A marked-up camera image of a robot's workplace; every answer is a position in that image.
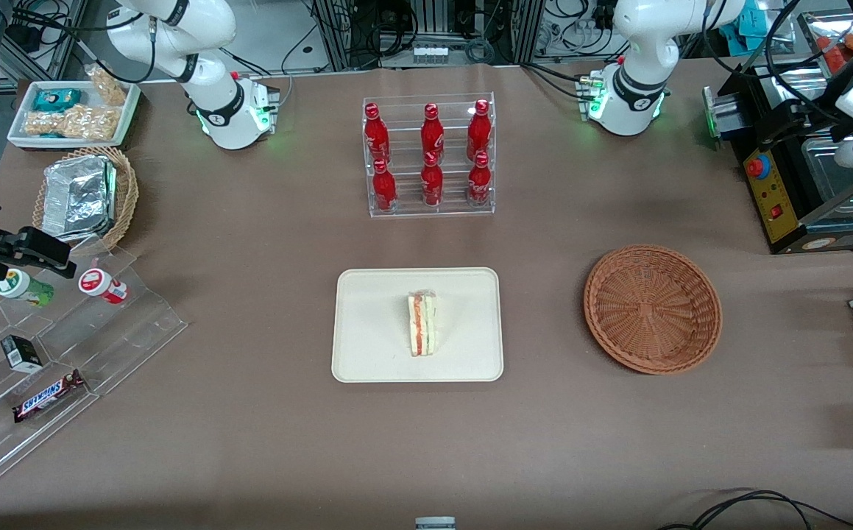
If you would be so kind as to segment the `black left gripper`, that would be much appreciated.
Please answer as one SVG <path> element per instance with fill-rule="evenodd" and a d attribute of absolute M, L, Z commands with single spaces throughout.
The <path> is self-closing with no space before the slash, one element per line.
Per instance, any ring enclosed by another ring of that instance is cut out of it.
<path fill-rule="evenodd" d="M 827 133 L 839 142 L 851 135 L 851 118 L 833 103 L 789 99 L 788 107 L 775 107 L 758 120 L 758 148 L 771 150 L 777 142 Z"/>

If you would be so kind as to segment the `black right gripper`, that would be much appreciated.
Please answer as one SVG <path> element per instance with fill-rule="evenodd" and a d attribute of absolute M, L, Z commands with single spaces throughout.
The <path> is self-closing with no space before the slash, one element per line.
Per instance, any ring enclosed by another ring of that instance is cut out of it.
<path fill-rule="evenodd" d="M 33 226 L 24 226 L 17 233 L 0 229 L 0 280 L 9 269 L 22 267 L 47 269 L 71 279 L 77 265 L 70 261 L 70 251 L 68 244 Z"/>

